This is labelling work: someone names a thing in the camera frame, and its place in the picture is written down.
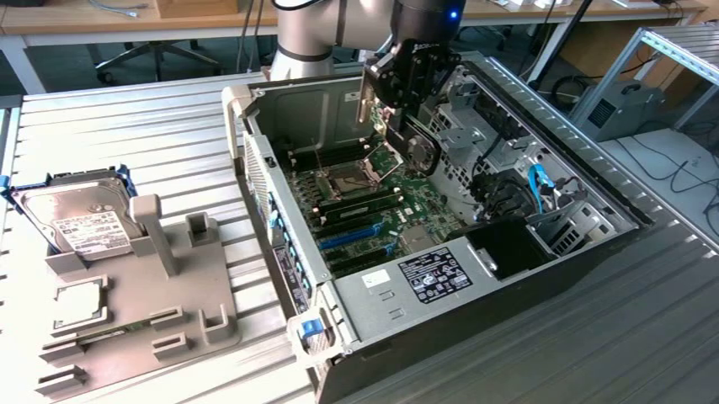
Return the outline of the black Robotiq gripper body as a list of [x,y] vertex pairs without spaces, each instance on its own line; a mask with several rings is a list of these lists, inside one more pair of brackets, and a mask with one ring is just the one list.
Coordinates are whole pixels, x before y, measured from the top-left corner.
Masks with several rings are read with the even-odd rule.
[[395,2],[395,43],[418,42],[416,90],[422,83],[428,55],[454,52],[450,42],[459,32],[466,4],[462,0]]

